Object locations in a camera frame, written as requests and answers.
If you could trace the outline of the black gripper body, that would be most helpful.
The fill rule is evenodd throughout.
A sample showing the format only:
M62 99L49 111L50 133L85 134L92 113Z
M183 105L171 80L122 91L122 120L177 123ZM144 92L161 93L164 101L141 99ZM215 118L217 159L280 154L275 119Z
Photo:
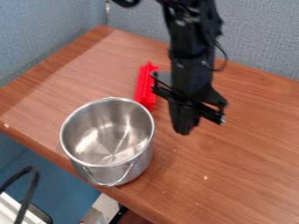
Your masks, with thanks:
M224 109L228 101L215 90L212 70L205 63L195 59L177 59L172 62L171 72L154 71L152 92L167 101L176 101L185 108L193 107L200 111L200 119L221 125L225 120Z

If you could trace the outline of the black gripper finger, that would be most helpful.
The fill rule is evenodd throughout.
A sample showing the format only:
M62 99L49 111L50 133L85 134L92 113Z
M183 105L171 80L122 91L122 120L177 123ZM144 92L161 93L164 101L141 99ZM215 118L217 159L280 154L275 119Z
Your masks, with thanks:
M185 108L185 134L189 134L192 129L200 123L200 111L193 107Z
M185 134L184 106L177 101L168 101L172 128L176 133Z

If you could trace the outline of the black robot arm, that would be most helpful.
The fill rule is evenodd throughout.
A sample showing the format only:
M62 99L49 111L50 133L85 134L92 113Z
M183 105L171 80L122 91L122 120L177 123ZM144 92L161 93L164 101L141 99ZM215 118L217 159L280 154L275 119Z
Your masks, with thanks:
M152 73L152 92L168 101L175 132L187 135L200 119L225 122L228 101L212 87L212 75L223 70L215 66L223 20L215 0L154 1L169 34L171 72Z

